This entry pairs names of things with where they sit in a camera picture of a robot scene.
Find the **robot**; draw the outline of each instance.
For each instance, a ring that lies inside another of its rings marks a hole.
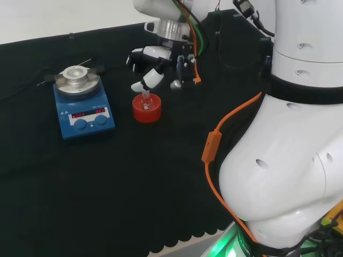
[[[199,21],[208,14],[208,1],[182,1]],[[172,0],[133,0],[135,8],[146,15],[159,17],[160,20],[147,22],[145,30],[160,37],[161,46],[149,46],[135,49],[129,55],[126,64],[133,72],[144,72],[149,65],[155,65],[142,81],[131,86],[135,92],[149,91],[164,78],[164,72],[170,67],[177,69],[178,79],[174,80],[172,89],[182,88],[185,84],[199,83],[195,74],[196,59],[193,45],[190,43],[190,27],[180,10]]]
[[[184,4],[202,20],[207,2]],[[248,0],[234,3],[257,20]],[[134,4],[161,18],[160,24],[179,21],[180,12],[170,0]],[[343,2],[275,0],[275,7],[270,80],[276,93],[264,96],[254,121],[225,158],[219,184],[226,204],[257,241],[283,249],[299,244],[343,199],[343,36],[337,33],[343,27]],[[163,49],[158,57],[170,58]],[[155,73],[144,77],[146,89],[162,79],[150,79],[158,77]],[[144,88],[144,82],[138,86]],[[236,254],[245,257],[241,247]]]

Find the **green light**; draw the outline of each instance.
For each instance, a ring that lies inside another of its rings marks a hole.
[[[229,242],[228,238],[222,238],[210,251],[211,257],[216,257]]]
[[[231,249],[229,253],[226,255],[226,257],[236,257],[236,251],[234,249]]]

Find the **black cable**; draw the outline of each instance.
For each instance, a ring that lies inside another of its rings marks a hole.
[[[317,247],[301,248],[301,255],[305,255],[305,254],[308,254],[308,253],[313,253],[317,249],[318,249],[318,246]]]
[[[320,256],[322,256],[322,252],[324,250],[324,244],[325,244],[325,240],[322,240],[319,244],[317,252],[319,253]]]
[[[332,222],[328,225],[325,226],[321,226],[319,229],[314,230],[313,232],[309,233],[307,236],[303,237],[303,239],[294,247],[288,248],[287,250],[289,252],[296,250],[299,246],[301,246],[306,240],[308,240],[309,238],[313,237],[315,234],[319,233],[319,232],[326,232],[327,230],[334,228],[335,226],[338,226],[338,222],[335,220],[332,220]]]
[[[200,29],[200,32],[201,32],[203,38],[206,38],[205,48],[204,48],[202,54],[198,56],[198,58],[199,58],[199,57],[203,56],[203,55],[208,51],[208,48],[209,48],[209,45],[210,45],[210,39],[208,38],[208,34],[206,33],[206,30],[204,29],[204,27],[202,26],[202,24],[200,23],[200,21],[198,20],[198,18],[191,12],[191,10],[189,10],[189,8],[188,8],[185,4],[183,4],[183,3],[181,3],[181,2],[179,2],[179,4],[181,5],[182,8],[184,8],[184,9],[190,14],[190,15],[194,18],[194,20],[198,23],[198,27],[199,27],[199,29]]]
[[[327,257],[343,256],[343,245],[330,245],[326,250]]]
[[[25,89],[27,89],[27,88],[30,87],[30,86],[35,86],[34,83],[35,83],[36,79],[38,79],[38,77],[39,77],[42,73],[44,73],[44,72],[52,72],[52,73],[55,74],[55,72],[54,72],[51,68],[44,68],[44,69],[41,69],[41,70],[37,71],[37,72],[33,75],[32,79],[30,79],[29,81],[27,81],[27,82],[25,82],[25,83],[22,83],[22,84],[20,85],[21,87],[20,87],[18,90],[14,91],[13,93],[11,93],[11,94],[9,94],[9,95],[7,95],[7,96],[1,97],[1,98],[0,98],[0,102],[5,101],[5,100],[7,100],[7,99],[9,99],[9,98],[11,98],[11,97],[13,97],[13,96],[15,96],[15,95],[17,95],[17,94],[23,92]]]
[[[343,241],[342,234],[340,234],[339,232],[336,232],[335,230],[329,230],[327,232],[327,235],[332,240]]]
[[[339,218],[339,216],[341,216],[342,214],[343,214],[343,210],[341,210],[340,212],[338,212],[338,213],[336,214],[336,216],[333,218],[332,222],[337,221],[337,219]]]
[[[255,66],[255,63],[251,63],[249,65],[246,66],[231,66],[228,65],[227,63],[225,63],[222,59],[221,59],[221,55],[220,55],[220,49],[221,49],[221,35],[220,32],[216,32],[216,34],[214,35],[214,45],[215,45],[215,55],[217,57],[218,62],[223,65],[225,68],[235,71],[235,72],[242,72],[242,71],[246,71],[248,69],[251,69]]]
[[[262,32],[264,32],[264,34],[266,34],[266,35],[268,35],[268,36],[275,37],[275,34],[272,33],[272,32],[270,32],[270,31],[268,31],[268,30],[266,30],[265,27],[260,28],[260,30],[261,30]]]
[[[326,240],[326,239],[328,239],[328,236],[326,234],[318,233],[316,235],[313,235],[312,238],[314,240]]]
[[[255,26],[262,32],[264,32],[265,34],[267,34],[268,36],[271,37],[275,37],[275,34],[266,30],[265,27],[263,26],[263,23],[259,20],[259,12],[256,11],[257,13],[257,17],[256,16],[251,16],[251,20],[252,22],[255,24]]]
[[[307,241],[309,241],[309,242],[311,242],[311,243],[314,243],[314,244],[317,244],[317,245],[320,244],[320,241],[314,240],[314,239],[312,239],[312,238],[308,238]]]

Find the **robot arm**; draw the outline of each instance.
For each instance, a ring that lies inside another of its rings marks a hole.
[[[208,14],[209,0],[182,0],[191,12],[203,21]],[[133,0],[136,10],[161,20],[179,21],[181,13],[172,0]]]

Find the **white robot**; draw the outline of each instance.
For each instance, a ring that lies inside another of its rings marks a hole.
[[[184,4],[202,20],[207,2]],[[179,20],[171,0],[134,3],[138,11],[161,18],[159,24]],[[282,249],[301,242],[343,199],[343,1],[275,0],[275,6],[271,74],[301,99],[265,95],[224,160],[219,183],[223,199],[257,241]],[[239,247],[236,252],[245,256]]]

